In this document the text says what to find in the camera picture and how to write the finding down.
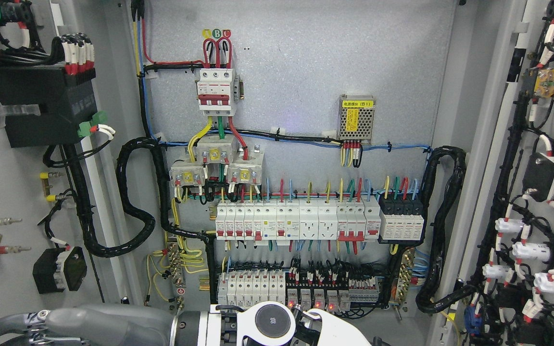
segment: yellow label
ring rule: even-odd
[[[183,172],[183,182],[193,183],[194,175],[191,172]]]
[[[345,116],[345,131],[358,131],[358,108],[348,108]]]
[[[209,149],[209,158],[211,158],[212,161],[219,160],[220,157],[219,149]]]
[[[249,180],[249,169],[240,170],[240,179],[241,180]]]
[[[373,107],[373,100],[343,100],[341,101],[343,108],[370,108]]]

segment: circular sensor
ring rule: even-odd
[[[290,330],[290,313],[279,305],[263,306],[255,314],[255,326],[267,337],[282,337]]]

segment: breaker toggle switch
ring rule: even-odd
[[[230,96],[228,95],[198,95],[198,104],[204,106],[227,106]]]

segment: gray robot arm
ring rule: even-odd
[[[321,309],[262,302],[243,311],[212,305],[178,316],[119,304],[42,310],[0,318],[2,346],[371,346],[356,327]]]

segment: green terminal connector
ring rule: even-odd
[[[80,138],[90,136],[91,135],[91,132],[90,132],[91,126],[92,126],[91,123],[88,122],[88,121],[84,121],[84,122],[80,123],[78,125],[78,136]]]
[[[108,116],[105,111],[99,111],[96,114],[93,114],[93,118],[90,120],[91,126],[106,124],[108,121]]]

